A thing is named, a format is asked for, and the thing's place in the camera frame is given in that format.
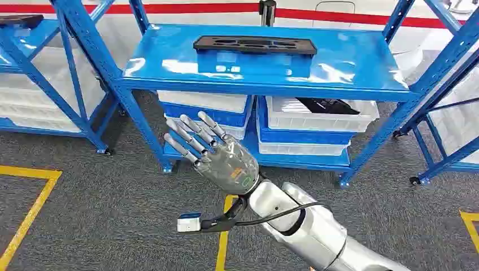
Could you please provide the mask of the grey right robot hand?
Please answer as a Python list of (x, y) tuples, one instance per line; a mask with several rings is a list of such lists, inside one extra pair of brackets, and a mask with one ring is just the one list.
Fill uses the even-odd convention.
[(204, 111), (198, 112), (198, 117), (218, 139), (215, 139), (207, 130), (200, 127), (185, 114), (180, 116), (181, 122), (201, 138), (205, 144), (190, 135), (175, 121), (167, 120), (166, 124), (187, 145), (195, 149), (199, 156), (190, 152), (169, 133), (164, 135), (164, 140), (183, 158), (190, 161), (201, 176), (213, 182), (226, 193), (247, 195), (253, 192), (259, 183), (259, 164), (257, 160), (240, 141), (228, 134)]

